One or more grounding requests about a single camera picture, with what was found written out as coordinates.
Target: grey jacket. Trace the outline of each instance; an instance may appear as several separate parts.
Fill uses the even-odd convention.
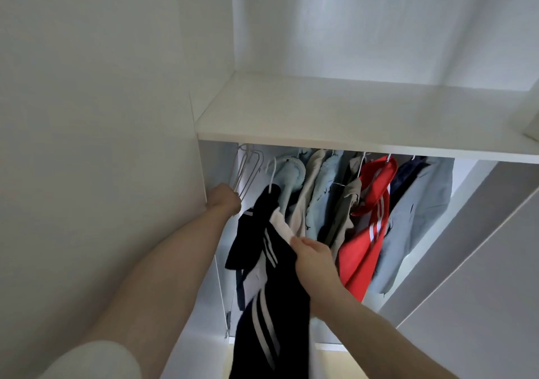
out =
[[[389,215],[387,233],[369,291],[386,294],[404,258],[447,210],[455,159],[428,157],[430,164],[417,175]]]

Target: wardrobe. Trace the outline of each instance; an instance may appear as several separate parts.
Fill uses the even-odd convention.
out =
[[[0,0],[0,25],[0,376],[74,344],[239,145],[264,152],[242,210],[299,148],[455,159],[446,212],[364,299],[395,326],[539,186],[537,0]],[[163,378],[221,375],[236,228]]]

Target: white shelf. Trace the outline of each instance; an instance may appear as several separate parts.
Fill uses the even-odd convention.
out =
[[[539,163],[539,143],[516,123],[525,95],[237,72],[196,130],[201,140]]]

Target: red jacket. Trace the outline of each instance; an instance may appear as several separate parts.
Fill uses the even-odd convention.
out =
[[[361,203],[350,213],[360,217],[356,234],[339,249],[337,264],[341,282],[362,301],[373,278],[389,219],[389,184],[398,164],[387,157],[373,160],[361,168]]]

